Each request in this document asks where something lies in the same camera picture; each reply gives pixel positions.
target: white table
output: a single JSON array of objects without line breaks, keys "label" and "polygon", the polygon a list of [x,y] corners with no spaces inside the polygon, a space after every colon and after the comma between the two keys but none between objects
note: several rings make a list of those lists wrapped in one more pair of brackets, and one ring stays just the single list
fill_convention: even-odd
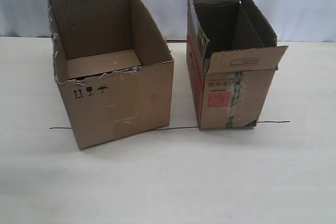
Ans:
[{"label": "white table", "polygon": [[[78,151],[51,40],[0,38],[0,223],[336,223],[336,43],[287,43],[253,130],[146,132]],[[170,127],[196,125],[185,44]]]}]

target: open cardboard box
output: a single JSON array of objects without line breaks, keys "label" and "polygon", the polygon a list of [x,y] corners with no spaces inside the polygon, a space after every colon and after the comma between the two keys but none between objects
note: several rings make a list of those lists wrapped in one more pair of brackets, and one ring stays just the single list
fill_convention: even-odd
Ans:
[{"label": "open cardboard box", "polygon": [[79,148],[169,124],[174,62],[141,0],[48,0],[48,12]]},{"label": "open cardboard box", "polygon": [[256,126],[287,46],[253,0],[188,0],[187,42],[199,127]]}]

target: cardboard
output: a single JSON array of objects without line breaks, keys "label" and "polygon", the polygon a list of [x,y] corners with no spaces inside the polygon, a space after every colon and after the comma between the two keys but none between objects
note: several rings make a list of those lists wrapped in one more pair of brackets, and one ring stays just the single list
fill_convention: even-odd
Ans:
[{"label": "cardboard", "polygon": [[253,0],[188,0],[187,18],[199,128],[256,126],[287,46]]},{"label": "cardboard", "polygon": [[174,62],[141,0],[48,0],[48,13],[80,149],[169,124]]}]

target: keep dry umbrella symbol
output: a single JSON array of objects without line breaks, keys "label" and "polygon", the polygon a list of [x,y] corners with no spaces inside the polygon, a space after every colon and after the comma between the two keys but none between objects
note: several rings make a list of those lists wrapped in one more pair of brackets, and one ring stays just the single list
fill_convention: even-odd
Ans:
[{"label": "keep dry umbrella symbol", "polygon": [[97,90],[101,90],[101,93],[104,93],[104,89],[108,89],[106,84],[103,84],[102,86],[100,86],[99,88],[97,88]]}]

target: qr code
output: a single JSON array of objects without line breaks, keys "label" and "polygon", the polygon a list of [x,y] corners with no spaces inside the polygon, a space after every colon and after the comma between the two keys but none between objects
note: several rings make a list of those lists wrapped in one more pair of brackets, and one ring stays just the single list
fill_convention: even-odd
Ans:
[{"label": "qr code", "polygon": [[210,93],[208,98],[208,107],[227,107],[229,106],[231,93]]}]

